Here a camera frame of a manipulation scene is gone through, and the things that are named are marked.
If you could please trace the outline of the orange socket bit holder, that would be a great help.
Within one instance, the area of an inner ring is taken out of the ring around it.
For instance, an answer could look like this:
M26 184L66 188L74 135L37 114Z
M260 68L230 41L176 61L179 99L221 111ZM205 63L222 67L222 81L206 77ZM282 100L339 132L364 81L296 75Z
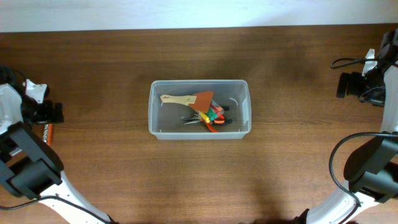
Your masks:
M43 141L50 146L52 143L53 124L45 124L43 130Z

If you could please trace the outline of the small red-handled pliers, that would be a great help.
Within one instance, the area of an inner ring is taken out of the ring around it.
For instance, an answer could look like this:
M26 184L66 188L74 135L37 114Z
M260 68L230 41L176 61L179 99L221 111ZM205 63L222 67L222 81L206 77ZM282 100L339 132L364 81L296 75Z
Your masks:
M201 120L201 122L205 124L209 131L211 131L212 133L217 133L218 131L214 128L214 126L221 126L226 124L226 118L224 115L221 115L215 120L210 121L209 123L207 123L203 119Z

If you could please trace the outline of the orange scraper wooden handle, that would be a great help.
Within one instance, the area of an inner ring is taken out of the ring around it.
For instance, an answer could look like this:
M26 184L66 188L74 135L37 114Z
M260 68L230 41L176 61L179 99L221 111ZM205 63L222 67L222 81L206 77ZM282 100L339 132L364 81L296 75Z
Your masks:
M202 112L207 112L209 110L212 99L213 99L212 91L203 91L196 93L194 95L185 95L185 96L171 96L171 95L160 96L160 100L163 103L177 103L180 105L189 106L193 110L198 110Z

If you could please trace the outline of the orange-black long nose pliers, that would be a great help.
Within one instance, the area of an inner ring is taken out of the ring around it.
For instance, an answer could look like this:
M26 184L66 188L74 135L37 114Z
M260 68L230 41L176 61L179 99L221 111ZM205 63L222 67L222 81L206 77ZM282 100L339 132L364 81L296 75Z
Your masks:
M222 106L222 107L224 108L224 111L229 111L229 106ZM201 122L201 120L202 119L199 117L198 113L196 113L189 118L184 118L183 122L184 122L184 124L193 124L193 123L199 123L199 122ZM233 122L232 119L226 118L226 124L224 124L224 125L231 124L232 122Z

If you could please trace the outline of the clear screwdriver set case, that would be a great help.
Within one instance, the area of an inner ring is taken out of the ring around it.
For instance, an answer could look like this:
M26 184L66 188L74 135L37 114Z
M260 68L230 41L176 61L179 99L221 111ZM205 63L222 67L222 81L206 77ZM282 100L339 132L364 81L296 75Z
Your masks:
M224 108L220 106L216 101L212 100L209 105L208 111L198 111L198 114L206 123L211 123L217 119L221 119L224 114Z

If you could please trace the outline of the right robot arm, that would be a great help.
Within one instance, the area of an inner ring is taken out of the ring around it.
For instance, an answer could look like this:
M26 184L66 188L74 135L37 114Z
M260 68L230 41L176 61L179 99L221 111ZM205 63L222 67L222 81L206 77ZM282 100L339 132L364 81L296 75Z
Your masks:
M386 32L379 52L370 49L361 59L339 58L332 69L361 63L362 72L342 73L336 95L353 95L362 103L384 109L378 132L356 133L343 138L332 150L328 170L336 190L317 207L306 209L294 223L349 223L362 211L397 198L397 31ZM333 170L337 150L347 141L370 140L348 157L339 182Z

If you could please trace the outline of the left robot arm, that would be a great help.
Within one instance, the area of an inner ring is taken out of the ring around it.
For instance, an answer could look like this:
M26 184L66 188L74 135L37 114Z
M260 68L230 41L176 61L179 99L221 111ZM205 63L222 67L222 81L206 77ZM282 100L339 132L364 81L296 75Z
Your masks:
M68 223L114 223L72 186L50 147L50 127L64 117L62 104L48 100L48 95L48 85L1 66L1 186L15 197L28 198L5 209L41 203Z

